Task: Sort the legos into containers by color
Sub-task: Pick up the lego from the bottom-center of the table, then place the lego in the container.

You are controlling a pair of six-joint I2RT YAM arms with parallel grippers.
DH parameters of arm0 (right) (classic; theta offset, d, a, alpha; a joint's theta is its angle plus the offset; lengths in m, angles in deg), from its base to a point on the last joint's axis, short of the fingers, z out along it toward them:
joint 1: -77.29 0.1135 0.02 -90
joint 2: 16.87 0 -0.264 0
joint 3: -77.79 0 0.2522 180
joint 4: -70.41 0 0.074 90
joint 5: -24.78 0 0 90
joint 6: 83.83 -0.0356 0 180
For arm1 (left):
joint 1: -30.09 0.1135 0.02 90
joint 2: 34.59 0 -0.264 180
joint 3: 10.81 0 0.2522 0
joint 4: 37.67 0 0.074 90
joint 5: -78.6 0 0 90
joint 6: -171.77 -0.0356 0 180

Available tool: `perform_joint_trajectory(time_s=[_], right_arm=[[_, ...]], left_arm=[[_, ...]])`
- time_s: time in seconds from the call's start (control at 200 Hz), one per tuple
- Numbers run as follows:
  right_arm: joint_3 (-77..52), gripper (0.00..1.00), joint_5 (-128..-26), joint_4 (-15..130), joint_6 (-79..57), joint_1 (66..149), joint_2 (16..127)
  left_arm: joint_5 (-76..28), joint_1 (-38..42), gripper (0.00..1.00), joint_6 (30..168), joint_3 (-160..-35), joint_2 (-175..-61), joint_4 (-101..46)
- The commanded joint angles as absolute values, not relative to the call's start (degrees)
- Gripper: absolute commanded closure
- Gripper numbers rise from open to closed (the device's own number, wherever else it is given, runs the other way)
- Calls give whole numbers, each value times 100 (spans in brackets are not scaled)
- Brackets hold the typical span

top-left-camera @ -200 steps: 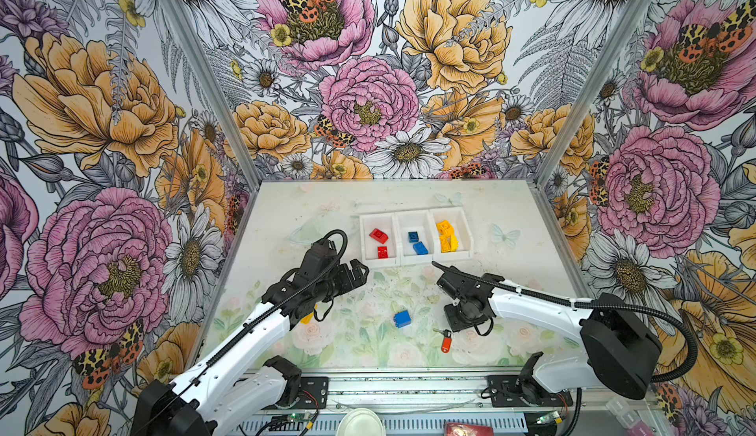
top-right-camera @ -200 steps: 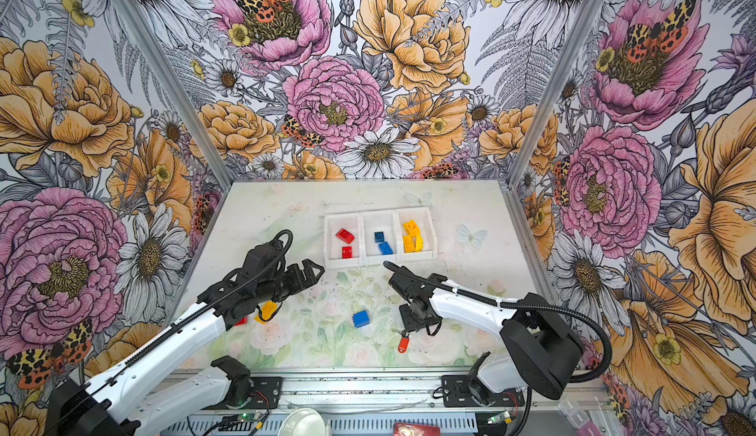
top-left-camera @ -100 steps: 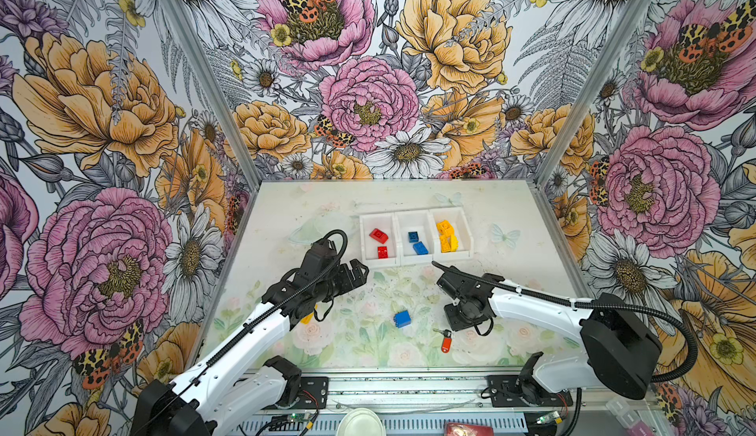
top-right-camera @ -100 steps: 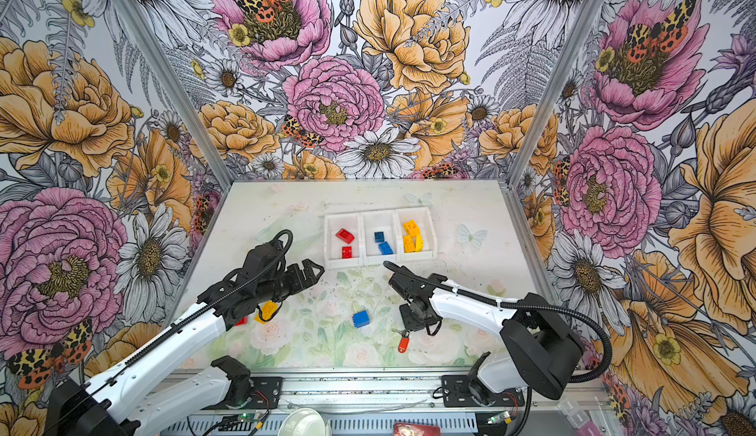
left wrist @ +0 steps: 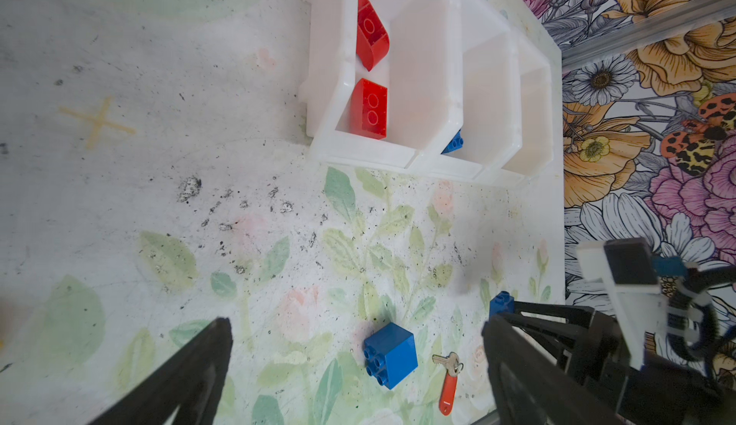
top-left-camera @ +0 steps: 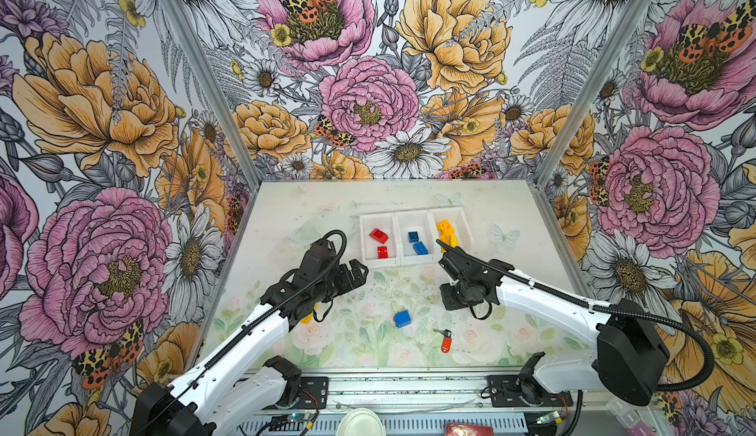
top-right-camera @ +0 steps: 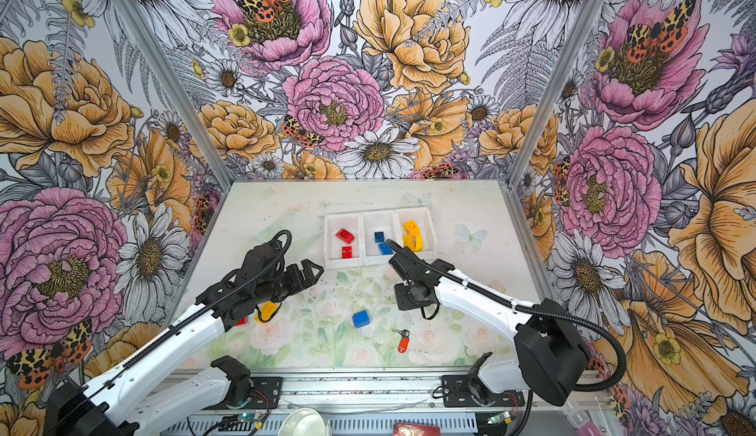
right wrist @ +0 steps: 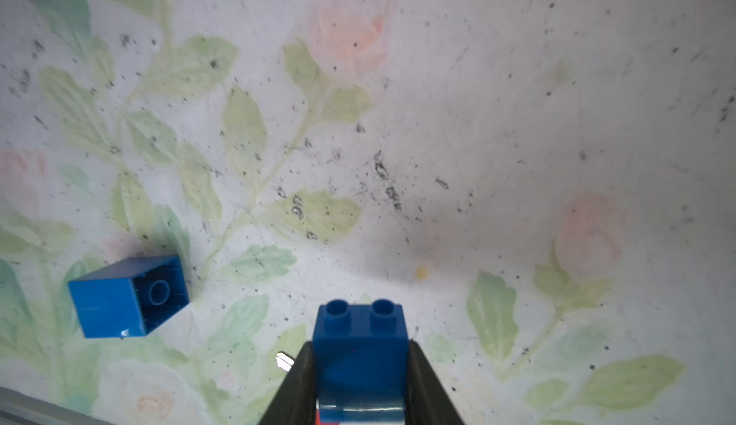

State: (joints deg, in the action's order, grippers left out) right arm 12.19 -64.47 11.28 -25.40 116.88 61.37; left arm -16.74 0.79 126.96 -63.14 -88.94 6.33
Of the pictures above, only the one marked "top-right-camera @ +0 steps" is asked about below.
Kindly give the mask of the yellow curved lego brick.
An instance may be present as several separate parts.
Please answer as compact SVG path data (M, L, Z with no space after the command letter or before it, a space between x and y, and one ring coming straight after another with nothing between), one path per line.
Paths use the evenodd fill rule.
M413 249L415 252L421 252L423 251L423 239L421 235L415 236L415 248Z

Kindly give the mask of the yellow orange lego brick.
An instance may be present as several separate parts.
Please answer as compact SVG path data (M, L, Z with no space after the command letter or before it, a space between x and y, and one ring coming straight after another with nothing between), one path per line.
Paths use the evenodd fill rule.
M410 251L415 250L415 238L411 235L405 235L403 237L404 246L407 247Z

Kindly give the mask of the yellow lego brick top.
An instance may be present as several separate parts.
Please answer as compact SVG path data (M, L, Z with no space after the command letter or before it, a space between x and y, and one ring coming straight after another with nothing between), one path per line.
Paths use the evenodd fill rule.
M408 221L407 223L403 223L403 228L405 230L406 235L409 235L409 236L419 235L419 227L417 226L415 221Z

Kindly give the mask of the white three-compartment bin tray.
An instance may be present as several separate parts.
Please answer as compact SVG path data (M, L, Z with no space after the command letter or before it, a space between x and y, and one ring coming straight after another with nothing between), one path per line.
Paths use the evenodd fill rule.
M387 240L404 244L406 225L419 228L423 260L438 255L435 227L427 207L372 210L327 215L324 219L324 254L327 270L385 264L393 251Z

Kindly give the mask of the red lego brick long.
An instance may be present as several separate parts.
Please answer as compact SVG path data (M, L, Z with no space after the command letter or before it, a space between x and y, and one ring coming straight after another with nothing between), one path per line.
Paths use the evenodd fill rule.
M336 238L344 241L346 244L351 244L354 241L354 235L346 229L339 229L336 233Z

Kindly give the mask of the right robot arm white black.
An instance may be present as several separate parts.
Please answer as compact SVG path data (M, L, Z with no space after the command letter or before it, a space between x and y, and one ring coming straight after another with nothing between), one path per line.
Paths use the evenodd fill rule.
M553 406L563 406L578 389L590 353L574 324L559 316L555 301L540 303L500 294L436 260L428 263L411 249L390 240L389 265L401 282L395 286L399 310L435 305L459 311L508 340L511 357L486 351L467 374L469 393L488 406L493 397L509 391L531 391Z

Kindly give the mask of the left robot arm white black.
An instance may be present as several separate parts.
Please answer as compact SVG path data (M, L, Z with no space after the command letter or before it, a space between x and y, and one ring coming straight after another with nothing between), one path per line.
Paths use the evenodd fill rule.
M221 357L196 377L165 392L155 388L186 359L262 305L281 303L324 273L309 259L287 264L279 241L248 251L241 268L208 286L195 303L136 353L79 386L66 383L47 402L45 435L149 435L212 408L242 408L254 394L249 369Z

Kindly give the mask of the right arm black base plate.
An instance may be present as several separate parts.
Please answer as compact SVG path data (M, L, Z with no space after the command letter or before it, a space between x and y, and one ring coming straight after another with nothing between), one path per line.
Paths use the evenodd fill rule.
M493 394L482 384L472 384L467 375L442 375L440 382L445 408L515 408L526 402L523 392Z

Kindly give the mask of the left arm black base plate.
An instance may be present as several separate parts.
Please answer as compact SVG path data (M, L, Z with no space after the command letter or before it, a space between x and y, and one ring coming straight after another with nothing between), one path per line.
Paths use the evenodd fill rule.
M218 408L226 410L275 410L279 406L282 377L246 377L230 384Z

